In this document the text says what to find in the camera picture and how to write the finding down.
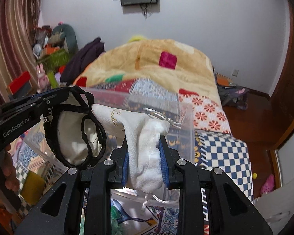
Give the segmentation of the clear plastic storage box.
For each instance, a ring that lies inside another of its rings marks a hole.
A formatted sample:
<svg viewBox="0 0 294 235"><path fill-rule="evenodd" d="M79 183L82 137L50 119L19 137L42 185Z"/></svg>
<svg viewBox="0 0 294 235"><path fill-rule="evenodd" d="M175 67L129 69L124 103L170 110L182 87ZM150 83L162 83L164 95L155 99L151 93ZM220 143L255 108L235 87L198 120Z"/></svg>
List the clear plastic storage box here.
<svg viewBox="0 0 294 235"><path fill-rule="evenodd" d="M177 150L181 158L193 162L194 128L190 106L168 98L132 96L98 89L88 89L88 92L94 96L92 110L107 136L105 145L99 142L94 122L86 119L84 114L70 111L62 111L55 119L56 132L52 134L63 161L55 156L43 123L30 129L25 137L26 144L42 161L65 170L68 165L80 165L89 152L98 156L104 150L104 158L109 158L112 151L127 139L129 174L120 194L136 197L138 201L149 194L150 205L176 206L179 190L168 190L163 180L160 138L164 137L166 144Z"/></svg>

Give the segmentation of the wall power socket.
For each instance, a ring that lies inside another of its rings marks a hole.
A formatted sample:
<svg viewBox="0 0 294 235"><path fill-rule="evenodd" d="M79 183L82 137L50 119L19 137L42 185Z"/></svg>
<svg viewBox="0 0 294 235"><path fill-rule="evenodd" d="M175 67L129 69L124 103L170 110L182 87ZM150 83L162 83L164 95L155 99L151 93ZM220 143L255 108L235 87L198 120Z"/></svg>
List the wall power socket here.
<svg viewBox="0 0 294 235"><path fill-rule="evenodd" d="M238 75L238 70L237 69L234 69L233 71L232 71L232 76L237 76Z"/></svg>

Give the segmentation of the white wardrobe sliding door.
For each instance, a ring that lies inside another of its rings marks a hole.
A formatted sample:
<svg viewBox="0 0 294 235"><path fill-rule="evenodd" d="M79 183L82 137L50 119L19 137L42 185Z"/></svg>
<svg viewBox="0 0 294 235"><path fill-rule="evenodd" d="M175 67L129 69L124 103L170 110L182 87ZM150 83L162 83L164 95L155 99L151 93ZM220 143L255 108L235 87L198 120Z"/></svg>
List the white wardrobe sliding door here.
<svg viewBox="0 0 294 235"><path fill-rule="evenodd" d="M282 186L255 200L273 234L294 234L294 133L277 151Z"/></svg>

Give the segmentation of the yellow fluffy cushion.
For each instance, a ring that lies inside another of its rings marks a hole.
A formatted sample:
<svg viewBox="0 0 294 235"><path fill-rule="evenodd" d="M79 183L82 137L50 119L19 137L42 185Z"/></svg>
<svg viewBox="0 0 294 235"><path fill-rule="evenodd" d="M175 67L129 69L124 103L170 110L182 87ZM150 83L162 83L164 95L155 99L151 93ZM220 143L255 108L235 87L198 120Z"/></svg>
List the yellow fluffy cushion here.
<svg viewBox="0 0 294 235"><path fill-rule="evenodd" d="M127 41L128 43L136 42L136 41L142 41L142 40L147 40L146 37L142 35L133 35L130 37L130 39Z"/></svg>

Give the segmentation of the green cardboard box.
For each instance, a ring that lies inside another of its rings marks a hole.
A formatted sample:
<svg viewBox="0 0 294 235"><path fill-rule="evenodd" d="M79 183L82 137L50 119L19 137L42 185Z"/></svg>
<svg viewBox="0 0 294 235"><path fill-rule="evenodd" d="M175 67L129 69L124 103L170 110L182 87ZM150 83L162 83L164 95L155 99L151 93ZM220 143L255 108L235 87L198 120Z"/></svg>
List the green cardboard box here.
<svg viewBox="0 0 294 235"><path fill-rule="evenodd" d="M38 60L37 64L42 64L46 72L56 72L57 68L65 66L71 58L72 56L65 49L59 49Z"/></svg>

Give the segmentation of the red striped curtain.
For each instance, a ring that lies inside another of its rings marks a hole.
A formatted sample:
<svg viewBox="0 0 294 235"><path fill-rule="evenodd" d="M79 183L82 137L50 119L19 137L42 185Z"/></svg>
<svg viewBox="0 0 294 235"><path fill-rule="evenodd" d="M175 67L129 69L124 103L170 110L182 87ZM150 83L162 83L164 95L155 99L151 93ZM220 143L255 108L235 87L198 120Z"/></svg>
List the red striped curtain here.
<svg viewBox="0 0 294 235"><path fill-rule="evenodd" d="M23 72L37 87L34 30L41 0L0 0L0 105L9 100L7 86Z"/></svg>

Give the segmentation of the patterned colourful bedsheet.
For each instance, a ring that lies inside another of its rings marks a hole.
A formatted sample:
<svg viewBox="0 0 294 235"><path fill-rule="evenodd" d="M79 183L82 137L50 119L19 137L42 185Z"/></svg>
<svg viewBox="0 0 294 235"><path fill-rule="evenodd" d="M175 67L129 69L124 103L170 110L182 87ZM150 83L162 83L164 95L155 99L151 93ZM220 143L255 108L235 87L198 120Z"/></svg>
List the patterned colourful bedsheet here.
<svg viewBox="0 0 294 235"><path fill-rule="evenodd" d="M191 162L192 164L209 171L216 167L221 168L252 203L251 166L244 142L233 138L229 134L203 130L199 131L199 151L201 154L200 161L195 161L194 159ZM103 156L99 162L109 158L104 158ZM129 161L126 171L126 182L128 180L128 171ZM178 234L179 201L176 206L150 205L148 203L149 194L145 194L142 201L138 201L136 197L122 196L120 190L124 188L124 185L121 188L112 188L110 190L110 208L115 206L121 214L118 224L122 228L122 234L156 234L159 232ZM204 234L210 234L207 197L204 190L201 192L201 196L205 222ZM80 223L80 233L83 234L85 211L86 204L83 204Z"/></svg>

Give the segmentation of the grey backpack on floor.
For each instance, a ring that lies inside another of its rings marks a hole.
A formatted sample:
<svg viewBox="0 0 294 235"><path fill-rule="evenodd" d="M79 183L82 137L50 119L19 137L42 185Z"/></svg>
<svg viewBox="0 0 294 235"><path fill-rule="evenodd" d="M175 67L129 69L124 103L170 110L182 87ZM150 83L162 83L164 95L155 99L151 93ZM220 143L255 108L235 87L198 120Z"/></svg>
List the grey backpack on floor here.
<svg viewBox="0 0 294 235"><path fill-rule="evenodd" d="M248 109L248 88L235 84L230 78L219 73L215 73L215 79L223 107L236 107L241 110Z"/></svg>

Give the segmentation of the pink rabbit toy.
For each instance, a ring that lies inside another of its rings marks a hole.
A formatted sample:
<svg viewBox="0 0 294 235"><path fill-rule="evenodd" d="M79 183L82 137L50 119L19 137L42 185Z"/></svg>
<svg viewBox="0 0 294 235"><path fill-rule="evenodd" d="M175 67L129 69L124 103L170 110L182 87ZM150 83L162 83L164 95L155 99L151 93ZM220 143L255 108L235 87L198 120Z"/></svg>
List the pink rabbit toy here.
<svg viewBox="0 0 294 235"><path fill-rule="evenodd" d="M45 92L50 89L50 82L46 71L43 68L43 64L37 65L37 78L38 78L38 92Z"/></svg>

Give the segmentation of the dark purple garment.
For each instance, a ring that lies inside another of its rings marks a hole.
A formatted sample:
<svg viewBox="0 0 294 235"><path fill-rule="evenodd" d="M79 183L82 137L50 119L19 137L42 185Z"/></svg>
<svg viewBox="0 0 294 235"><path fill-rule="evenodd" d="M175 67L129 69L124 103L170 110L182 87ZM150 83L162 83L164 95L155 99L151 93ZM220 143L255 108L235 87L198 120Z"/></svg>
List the dark purple garment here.
<svg viewBox="0 0 294 235"><path fill-rule="evenodd" d="M62 83L73 84L77 77L84 72L86 67L95 61L105 52L104 42L100 37L86 44L80 49L65 66L60 81Z"/></svg>

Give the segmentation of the beige patchwork blanket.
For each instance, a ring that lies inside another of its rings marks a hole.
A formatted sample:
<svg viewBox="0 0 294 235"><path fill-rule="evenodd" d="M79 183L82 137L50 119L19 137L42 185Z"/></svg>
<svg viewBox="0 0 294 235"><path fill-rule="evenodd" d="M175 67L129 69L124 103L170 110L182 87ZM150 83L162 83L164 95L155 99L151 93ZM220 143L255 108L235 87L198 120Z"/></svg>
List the beige patchwork blanket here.
<svg viewBox="0 0 294 235"><path fill-rule="evenodd" d="M148 78L171 92L181 89L220 103L210 59L172 39L140 40L105 52L78 76L91 87L110 78Z"/></svg>

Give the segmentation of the brown wooden door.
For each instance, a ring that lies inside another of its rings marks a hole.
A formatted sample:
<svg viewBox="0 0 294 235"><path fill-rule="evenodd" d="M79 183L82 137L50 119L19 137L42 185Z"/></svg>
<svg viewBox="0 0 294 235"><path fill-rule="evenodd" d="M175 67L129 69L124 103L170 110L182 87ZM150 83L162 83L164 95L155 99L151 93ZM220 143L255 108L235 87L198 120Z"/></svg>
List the brown wooden door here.
<svg viewBox="0 0 294 235"><path fill-rule="evenodd" d="M272 103L279 112L277 119L284 132L269 149L278 149L294 132L294 6L290 5L290 36L285 63L272 96Z"/></svg>

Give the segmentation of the green bottle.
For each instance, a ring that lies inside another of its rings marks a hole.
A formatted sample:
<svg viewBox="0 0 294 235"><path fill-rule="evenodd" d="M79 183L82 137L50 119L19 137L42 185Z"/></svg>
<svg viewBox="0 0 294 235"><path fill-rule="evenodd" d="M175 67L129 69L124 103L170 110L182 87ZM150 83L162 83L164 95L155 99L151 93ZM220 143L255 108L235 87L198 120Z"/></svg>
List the green bottle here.
<svg viewBox="0 0 294 235"><path fill-rule="evenodd" d="M58 88L59 87L59 84L58 84L58 82L56 80L56 77L55 77L53 71L49 71L47 73L47 76L48 76L48 79L49 79L49 83L50 83L51 88L52 89Z"/></svg>

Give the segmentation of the grey green plush toy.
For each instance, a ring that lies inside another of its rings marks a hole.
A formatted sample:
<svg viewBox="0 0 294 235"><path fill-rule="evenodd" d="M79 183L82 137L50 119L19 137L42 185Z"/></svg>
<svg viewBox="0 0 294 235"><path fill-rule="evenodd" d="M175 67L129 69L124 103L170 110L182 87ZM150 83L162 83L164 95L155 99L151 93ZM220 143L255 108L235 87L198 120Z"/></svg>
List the grey green plush toy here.
<svg viewBox="0 0 294 235"><path fill-rule="evenodd" d="M51 36L48 39L50 45L63 45L63 48L70 54L78 52L77 39L74 29L68 24L59 24L53 28Z"/></svg>

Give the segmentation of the white drawstring pouch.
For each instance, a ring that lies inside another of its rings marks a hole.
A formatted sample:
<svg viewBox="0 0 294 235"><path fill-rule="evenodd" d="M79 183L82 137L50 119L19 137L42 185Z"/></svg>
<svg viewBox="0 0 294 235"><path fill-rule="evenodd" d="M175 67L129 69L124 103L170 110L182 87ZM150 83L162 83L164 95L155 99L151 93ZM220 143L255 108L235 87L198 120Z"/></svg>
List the white drawstring pouch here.
<svg viewBox="0 0 294 235"><path fill-rule="evenodd" d="M126 186L145 193L153 193L163 184L160 136L166 136L170 124L152 115L111 108L99 104L92 112L106 133L126 139L129 171Z"/></svg>

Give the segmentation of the red box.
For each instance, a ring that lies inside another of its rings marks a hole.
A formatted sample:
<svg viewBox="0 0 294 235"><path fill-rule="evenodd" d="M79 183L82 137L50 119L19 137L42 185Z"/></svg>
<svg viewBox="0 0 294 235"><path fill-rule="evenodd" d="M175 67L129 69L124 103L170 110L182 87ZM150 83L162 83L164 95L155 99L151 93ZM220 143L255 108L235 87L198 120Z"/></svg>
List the red box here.
<svg viewBox="0 0 294 235"><path fill-rule="evenodd" d="M30 78L31 76L28 71L23 72L7 86L8 94L17 93L27 82L30 81Z"/></svg>

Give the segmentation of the green knitted cloth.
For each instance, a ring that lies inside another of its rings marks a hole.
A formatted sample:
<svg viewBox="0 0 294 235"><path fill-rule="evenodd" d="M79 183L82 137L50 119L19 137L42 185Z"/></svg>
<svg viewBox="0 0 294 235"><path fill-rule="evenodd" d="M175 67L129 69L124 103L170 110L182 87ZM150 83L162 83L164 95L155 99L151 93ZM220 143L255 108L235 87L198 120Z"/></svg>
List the green knitted cloth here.
<svg viewBox="0 0 294 235"><path fill-rule="evenodd" d="M122 228L118 224L118 220L121 217L119 210L115 206L111 206L111 234L122 235Z"/></svg>

